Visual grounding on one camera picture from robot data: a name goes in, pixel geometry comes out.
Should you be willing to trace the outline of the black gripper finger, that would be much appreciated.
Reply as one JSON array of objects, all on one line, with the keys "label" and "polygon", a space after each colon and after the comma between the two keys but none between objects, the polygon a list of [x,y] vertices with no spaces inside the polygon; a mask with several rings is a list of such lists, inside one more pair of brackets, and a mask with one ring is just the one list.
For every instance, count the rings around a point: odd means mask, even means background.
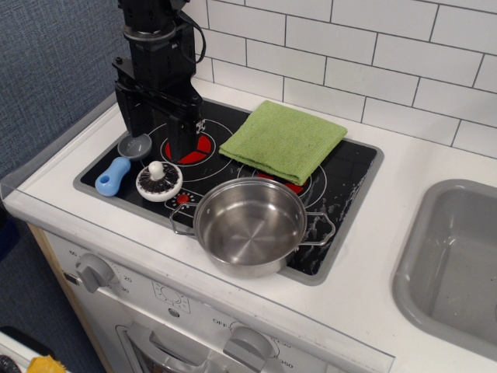
[{"label": "black gripper finger", "polygon": [[180,161],[195,149],[199,121],[199,116],[167,118],[170,159],[173,162]]},{"label": "black gripper finger", "polygon": [[137,85],[131,87],[117,85],[115,93],[128,133],[132,137],[148,134],[151,131],[153,118],[144,89]]}]

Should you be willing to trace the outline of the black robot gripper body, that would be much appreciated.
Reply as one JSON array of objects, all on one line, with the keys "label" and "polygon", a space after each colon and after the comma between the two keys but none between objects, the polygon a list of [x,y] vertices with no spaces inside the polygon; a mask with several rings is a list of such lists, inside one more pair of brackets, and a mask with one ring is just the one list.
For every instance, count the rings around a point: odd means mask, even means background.
[{"label": "black robot gripper body", "polygon": [[196,73],[195,36],[192,27],[170,27],[146,33],[123,29],[131,58],[115,59],[117,85],[139,86],[151,110],[165,118],[199,116],[203,100],[191,84]]}]

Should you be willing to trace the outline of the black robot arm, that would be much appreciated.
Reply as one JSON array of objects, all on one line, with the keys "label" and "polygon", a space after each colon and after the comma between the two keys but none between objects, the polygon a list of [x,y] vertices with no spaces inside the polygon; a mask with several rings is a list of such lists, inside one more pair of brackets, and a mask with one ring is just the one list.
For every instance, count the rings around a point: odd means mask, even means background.
[{"label": "black robot arm", "polygon": [[195,50],[203,31],[184,1],[121,1],[130,58],[116,58],[115,93],[128,133],[137,138],[165,124],[170,159],[196,149],[203,99],[191,79],[205,53]]}]

